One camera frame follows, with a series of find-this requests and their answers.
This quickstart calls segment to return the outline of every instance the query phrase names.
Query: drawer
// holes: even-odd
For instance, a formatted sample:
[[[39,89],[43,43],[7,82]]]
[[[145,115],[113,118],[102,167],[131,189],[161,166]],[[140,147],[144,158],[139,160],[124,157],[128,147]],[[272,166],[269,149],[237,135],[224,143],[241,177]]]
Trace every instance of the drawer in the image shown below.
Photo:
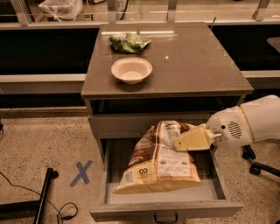
[[[91,207],[95,221],[129,221],[232,216],[242,203],[231,202],[219,174],[214,151],[196,151],[201,185],[171,192],[118,195],[112,192],[120,183],[139,138],[107,139],[100,204]]]
[[[210,117],[210,112],[192,113],[153,113],[153,114],[119,114],[89,115],[88,120],[94,138],[129,138],[142,137],[151,126],[163,120],[177,120],[182,123],[200,125]]]

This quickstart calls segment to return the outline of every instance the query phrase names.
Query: drawer handle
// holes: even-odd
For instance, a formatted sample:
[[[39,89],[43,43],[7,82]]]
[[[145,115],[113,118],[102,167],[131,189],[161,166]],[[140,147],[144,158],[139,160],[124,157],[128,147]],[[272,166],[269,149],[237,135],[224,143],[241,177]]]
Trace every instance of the drawer handle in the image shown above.
[[[155,222],[158,224],[174,224],[178,221],[178,215],[175,214],[175,220],[158,220],[157,216],[154,215]]]

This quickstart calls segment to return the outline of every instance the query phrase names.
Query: concrete floor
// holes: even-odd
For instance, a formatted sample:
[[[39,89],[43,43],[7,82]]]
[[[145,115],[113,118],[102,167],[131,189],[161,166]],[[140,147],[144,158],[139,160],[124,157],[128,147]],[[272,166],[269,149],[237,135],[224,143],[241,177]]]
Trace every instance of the concrete floor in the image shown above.
[[[0,172],[14,185],[40,192],[46,169],[52,167],[59,177],[52,181],[48,199],[61,208],[73,202],[78,215],[64,223],[95,223],[90,208],[99,203],[102,160],[89,127],[84,108],[1,109],[3,137],[0,141]],[[269,140],[252,145],[256,161],[280,168],[280,141]],[[249,173],[250,162],[242,159],[242,148],[218,149],[216,157],[229,197],[242,202],[244,208],[233,217],[179,220],[178,223],[252,223],[274,224],[280,220],[280,178],[265,171],[260,176]],[[70,186],[78,174],[76,164],[93,163],[87,169],[89,183],[80,179]],[[10,186],[0,177],[0,203],[37,200],[36,193]],[[71,214],[71,208],[65,211]],[[45,207],[43,223],[57,223],[56,210]],[[32,218],[0,220],[1,224],[32,223]],[[155,223],[149,220],[112,222],[122,224]]]

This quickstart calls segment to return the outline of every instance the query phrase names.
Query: open drawer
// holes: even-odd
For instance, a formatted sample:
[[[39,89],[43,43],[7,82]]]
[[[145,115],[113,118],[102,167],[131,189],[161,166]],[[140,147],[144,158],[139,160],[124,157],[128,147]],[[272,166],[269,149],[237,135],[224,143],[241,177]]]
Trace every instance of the open drawer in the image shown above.
[[[101,204],[91,208],[95,221],[155,219],[176,222],[178,219],[232,216],[242,203],[231,202],[219,174],[214,152],[196,151],[196,165],[201,185],[171,192],[113,194],[139,139],[106,140]]]

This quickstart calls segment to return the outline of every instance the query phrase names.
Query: tabletop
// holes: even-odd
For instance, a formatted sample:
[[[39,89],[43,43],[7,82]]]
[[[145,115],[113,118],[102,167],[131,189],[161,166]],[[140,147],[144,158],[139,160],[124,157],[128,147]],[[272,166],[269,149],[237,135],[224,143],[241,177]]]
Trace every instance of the tabletop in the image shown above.
[[[151,39],[140,54],[115,51],[109,37],[133,32]],[[153,67],[141,83],[122,83],[111,73],[119,59],[140,57]],[[84,99],[246,95],[253,91],[205,23],[102,24],[87,77]]]

